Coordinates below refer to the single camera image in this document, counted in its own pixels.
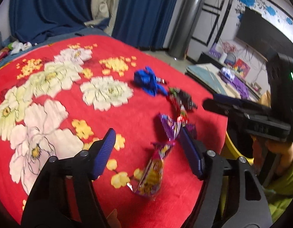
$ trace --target floor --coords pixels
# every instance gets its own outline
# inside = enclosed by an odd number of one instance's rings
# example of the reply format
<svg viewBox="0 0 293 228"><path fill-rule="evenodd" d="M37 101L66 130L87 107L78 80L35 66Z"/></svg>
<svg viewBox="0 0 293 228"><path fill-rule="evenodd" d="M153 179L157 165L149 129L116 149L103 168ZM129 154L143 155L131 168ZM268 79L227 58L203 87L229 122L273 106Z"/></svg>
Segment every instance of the floor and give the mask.
<svg viewBox="0 0 293 228"><path fill-rule="evenodd" d="M192 65L188 60L175 60L173 57L169 56L166 51L144 51L144 53L167 63L183 74L186 72L186 67Z"/></svg>

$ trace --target flat screen tv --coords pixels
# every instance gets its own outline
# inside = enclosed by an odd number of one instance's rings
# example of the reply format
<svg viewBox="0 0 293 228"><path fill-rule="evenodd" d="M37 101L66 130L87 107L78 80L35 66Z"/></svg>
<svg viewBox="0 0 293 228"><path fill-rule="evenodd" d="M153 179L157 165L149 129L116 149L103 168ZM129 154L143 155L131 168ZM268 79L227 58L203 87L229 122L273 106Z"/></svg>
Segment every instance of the flat screen tv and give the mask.
<svg viewBox="0 0 293 228"><path fill-rule="evenodd" d="M293 43L261 14L246 7L236 37L268 59L275 51L293 58Z"/></svg>

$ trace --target blue bed sheet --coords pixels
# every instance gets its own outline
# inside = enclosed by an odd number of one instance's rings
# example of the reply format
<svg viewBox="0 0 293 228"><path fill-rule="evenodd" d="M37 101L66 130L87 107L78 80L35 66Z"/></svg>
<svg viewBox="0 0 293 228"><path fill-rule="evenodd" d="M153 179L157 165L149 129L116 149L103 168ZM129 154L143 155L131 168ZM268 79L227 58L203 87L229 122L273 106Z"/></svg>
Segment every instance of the blue bed sheet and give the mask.
<svg viewBox="0 0 293 228"><path fill-rule="evenodd" d="M103 32L102 30L98 29L98 28L84 28L82 30L76 31L76 32L71 32L71 33L66 33L66 34L62 34L62 35L57 35L57 36L53 36L48 38L47 40L45 40L43 43L40 43L36 46L33 46L31 48L29 48L26 51L20 51L18 54L15 55L8 55L7 57L5 57L1 62L0 62L0 68L2 66L4 66L5 64L7 64L8 62L12 61L13 59L31 51L34 50L38 47L41 47L43 45L48 45L48 44L52 44L58 41L62 41L65 39L70 39L70 38L74 38L74 37L79 37L79 35L76 34L80 34L83 36L86 35L102 35L102 36L108 36L105 32Z"/></svg>

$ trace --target blue cloth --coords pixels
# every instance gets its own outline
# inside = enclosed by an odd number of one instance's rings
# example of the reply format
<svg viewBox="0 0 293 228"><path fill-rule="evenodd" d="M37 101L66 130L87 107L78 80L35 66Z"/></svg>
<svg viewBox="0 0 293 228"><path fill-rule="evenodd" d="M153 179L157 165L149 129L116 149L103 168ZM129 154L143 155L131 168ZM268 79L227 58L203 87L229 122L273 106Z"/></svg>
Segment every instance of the blue cloth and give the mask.
<svg viewBox="0 0 293 228"><path fill-rule="evenodd" d="M19 41L41 43L83 29L92 20L91 0L10 0L9 20Z"/></svg>
<svg viewBox="0 0 293 228"><path fill-rule="evenodd" d="M120 0L112 36L134 47L162 48L177 0Z"/></svg>
<svg viewBox="0 0 293 228"><path fill-rule="evenodd" d="M72 32L72 33L67 33L67 34L63 34L63 35L58 35L58 36L53 36L48 38L46 41L44 41L43 43L40 43L36 46L33 46L31 48L29 48L26 51L20 51L18 54L15 55L8 55L7 57L5 57L2 61L0 61L0 68L3 67L5 64L7 64L8 62L12 61L13 59L26 54L29 51L32 51L36 48L39 48L43 45L48 45L48 44L52 44L58 41L62 41L65 39L70 39L70 38L74 38L74 37L79 37L79 35L76 34L80 34L83 36L87 36L87 35L102 35L102 36L108 36L105 32L103 32L102 30L98 29L98 28L84 28L82 30L76 31L76 32Z"/></svg>
<svg viewBox="0 0 293 228"><path fill-rule="evenodd" d="M145 67L145 70L136 71L134 73L134 82L152 96L156 96L158 91L167 96L167 91L157 83L155 73L150 67Z"/></svg>

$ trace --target red blanket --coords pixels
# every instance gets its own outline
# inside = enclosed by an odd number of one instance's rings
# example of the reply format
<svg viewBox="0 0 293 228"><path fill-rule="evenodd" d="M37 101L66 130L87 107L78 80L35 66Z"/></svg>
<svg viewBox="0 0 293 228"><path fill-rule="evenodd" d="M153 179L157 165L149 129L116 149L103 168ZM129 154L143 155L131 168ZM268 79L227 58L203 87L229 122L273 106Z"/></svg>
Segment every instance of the red blanket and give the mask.
<svg viewBox="0 0 293 228"><path fill-rule="evenodd" d="M191 173L179 144L165 160L155 200L126 186L146 166L153 152L150 143L166 140L155 116L173 117L164 96L152 97L133 84L134 72L145 66L192 95L198 109L189 119L198 139L220 152L226 118L204 111L202 101L211 94L164 62L105 36L36 49L0 69L0 200L18 222L47 158L72 157L111 127L117 133L115 148L103 175L93 182L105 215L117 209L122 227L182 225L202 182Z"/></svg>

